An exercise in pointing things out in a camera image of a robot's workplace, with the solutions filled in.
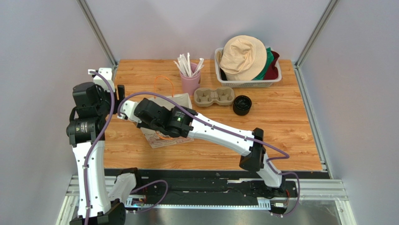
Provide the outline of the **white paper takeout bag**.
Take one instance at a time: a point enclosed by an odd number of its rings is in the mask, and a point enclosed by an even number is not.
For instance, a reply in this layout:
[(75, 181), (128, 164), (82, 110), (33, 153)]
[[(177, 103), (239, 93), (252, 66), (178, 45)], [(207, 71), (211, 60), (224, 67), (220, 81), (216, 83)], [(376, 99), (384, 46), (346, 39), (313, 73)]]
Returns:
[(192, 138), (186, 137), (190, 117), (185, 117), (179, 108), (163, 98), (150, 97), (149, 100), (154, 102), (151, 107), (155, 108), (160, 116), (150, 119), (150, 125), (143, 125), (140, 129), (153, 149), (193, 141)]

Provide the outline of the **cardboard cup carrier tray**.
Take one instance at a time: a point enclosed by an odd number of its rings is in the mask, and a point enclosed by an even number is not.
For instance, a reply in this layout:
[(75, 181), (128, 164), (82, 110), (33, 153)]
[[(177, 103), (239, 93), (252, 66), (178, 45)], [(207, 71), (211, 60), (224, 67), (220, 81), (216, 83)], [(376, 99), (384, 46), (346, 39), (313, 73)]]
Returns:
[(234, 90), (230, 87), (218, 87), (214, 90), (198, 88), (194, 92), (194, 103), (198, 107), (209, 107), (213, 104), (229, 106), (233, 104), (235, 97)]

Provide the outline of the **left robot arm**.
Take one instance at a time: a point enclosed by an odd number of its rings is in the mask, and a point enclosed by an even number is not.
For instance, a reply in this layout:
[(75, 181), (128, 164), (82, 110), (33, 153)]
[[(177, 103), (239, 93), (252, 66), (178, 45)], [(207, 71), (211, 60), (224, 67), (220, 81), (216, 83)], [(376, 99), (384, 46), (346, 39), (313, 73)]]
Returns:
[(78, 167), (79, 208), (71, 225), (123, 225), (130, 192), (139, 182), (137, 168), (119, 172), (114, 186), (106, 190), (104, 174), (106, 117), (116, 103), (111, 94), (94, 82), (73, 87), (76, 106), (72, 109), (66, 134)]

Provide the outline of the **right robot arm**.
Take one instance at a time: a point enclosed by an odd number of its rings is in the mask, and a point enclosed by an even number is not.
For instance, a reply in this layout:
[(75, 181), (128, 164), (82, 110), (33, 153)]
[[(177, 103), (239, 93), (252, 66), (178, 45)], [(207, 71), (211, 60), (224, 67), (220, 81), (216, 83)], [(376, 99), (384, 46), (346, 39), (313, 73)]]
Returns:
[(168, 109), (144, 98), (139, 103), (134, 102), (127, 113), (129, 119), (135, 121), (139, 128), (159, 131), (172, 138), (201, 139), (229, 148), (241, 156), (239, 166), (242, 169), (256, 172), (274, 192), (285, 192), (285, 177), (272, 164), (266, 153), (265, 147), (272, 146), (263, 142), (262, 129), (236, 129), (210, 120), (177, 103), (172, 105), (174, 107)]

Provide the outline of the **wrapped white straws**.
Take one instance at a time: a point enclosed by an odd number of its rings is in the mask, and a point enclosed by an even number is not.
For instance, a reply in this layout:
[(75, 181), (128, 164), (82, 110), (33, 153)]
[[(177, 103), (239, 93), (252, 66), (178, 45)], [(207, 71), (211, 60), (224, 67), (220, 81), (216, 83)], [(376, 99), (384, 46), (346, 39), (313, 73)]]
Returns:
[(181, 54), (178, 58), (177, 61), (173, 61), (175, 65), (177, 66), (178, 70), (180, 73), (188, 78), (192, 78), (196, 75), (200, 74), (201, 69), (204, 67), (204, 58), (199, 59), (199, 63), (197, 66), (195, 66), (195, 69), (191, 69), (191, 58), (190, 58), (190, 53), (188, 52), (187, 54)]

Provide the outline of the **pink straw holder cup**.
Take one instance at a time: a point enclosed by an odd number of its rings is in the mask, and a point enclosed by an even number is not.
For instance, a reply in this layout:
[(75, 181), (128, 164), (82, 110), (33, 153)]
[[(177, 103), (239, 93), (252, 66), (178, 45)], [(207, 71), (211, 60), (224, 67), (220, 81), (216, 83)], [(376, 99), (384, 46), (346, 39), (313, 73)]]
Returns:
[(188, 93), (190, 96), (194, 95), (195, 90), (201, 86), (201, 72), (199, 71), (193, 77), (187, 77), (184, 73), (180, 72), (183, 93)]

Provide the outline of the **stack of black lids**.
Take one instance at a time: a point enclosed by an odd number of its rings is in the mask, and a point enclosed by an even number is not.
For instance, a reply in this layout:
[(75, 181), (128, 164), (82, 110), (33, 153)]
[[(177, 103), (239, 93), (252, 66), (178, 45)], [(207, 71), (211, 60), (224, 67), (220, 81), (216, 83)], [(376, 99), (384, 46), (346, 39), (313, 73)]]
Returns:
[(240, 95), (234, 99), (233, 111), (239, 116), (247, 115), (252, 107), (252, 101), (248, 96)]

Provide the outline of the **beige bucket hat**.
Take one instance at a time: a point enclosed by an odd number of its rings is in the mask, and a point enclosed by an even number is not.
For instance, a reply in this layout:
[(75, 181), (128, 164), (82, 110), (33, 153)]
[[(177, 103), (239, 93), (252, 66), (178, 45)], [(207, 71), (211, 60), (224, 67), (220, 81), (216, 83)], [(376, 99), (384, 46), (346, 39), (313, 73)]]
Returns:
[(257, 38), (239, 35), (224, 46), (219, 66), (228, 81), (251, 81), (265, 68), (267, 50)]

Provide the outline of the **white plastic basket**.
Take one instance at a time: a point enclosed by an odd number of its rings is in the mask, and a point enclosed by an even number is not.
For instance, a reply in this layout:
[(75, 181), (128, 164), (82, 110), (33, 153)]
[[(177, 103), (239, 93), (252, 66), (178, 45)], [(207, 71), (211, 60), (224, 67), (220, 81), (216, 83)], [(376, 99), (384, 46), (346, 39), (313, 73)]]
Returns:
[(278, 76), (274, 80), (251, 80), (251, 81), (229, 81), (226, 80), (225, 73), (220, 69), (219, 63), (222, 57), (223, 47), (216, 48), (214, 52), (214, 64), (217, 80), (222, 86), (231, 88), (268, 88), (273, 84), (282, 80), (281, 68), (278, 61), (275, 62), (274, 67), (278, 71)]

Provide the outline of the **green cloth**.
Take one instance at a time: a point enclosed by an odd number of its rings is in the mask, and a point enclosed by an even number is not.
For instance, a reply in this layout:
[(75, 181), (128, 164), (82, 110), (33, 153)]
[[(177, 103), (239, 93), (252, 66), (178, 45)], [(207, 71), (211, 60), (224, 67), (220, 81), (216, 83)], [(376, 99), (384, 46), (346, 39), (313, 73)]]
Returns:
[(263, 80), (270, 64), (274, 60), (274, 56), (273, 56), (271, 47), (266, 48), (266, 53), (267, 53), (267, 60), (266, 60), (265, 66), (262, 69), (262, 71), (255, 78), (253, 78), (253, 80)]

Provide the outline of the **dark red cloth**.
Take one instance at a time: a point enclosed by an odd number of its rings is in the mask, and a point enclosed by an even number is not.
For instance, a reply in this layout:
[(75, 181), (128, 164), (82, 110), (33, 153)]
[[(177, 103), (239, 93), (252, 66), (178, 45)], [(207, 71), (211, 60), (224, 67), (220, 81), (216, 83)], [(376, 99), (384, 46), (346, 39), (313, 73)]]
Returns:
[(273, 60), (271, 61), (271, 64), (269, 65), (263, 80), (276, 80), (279, 75), (276, 63), (278, 62), (280, 55), (273, 50), (271, 50), (271, 54), (273, 56)]

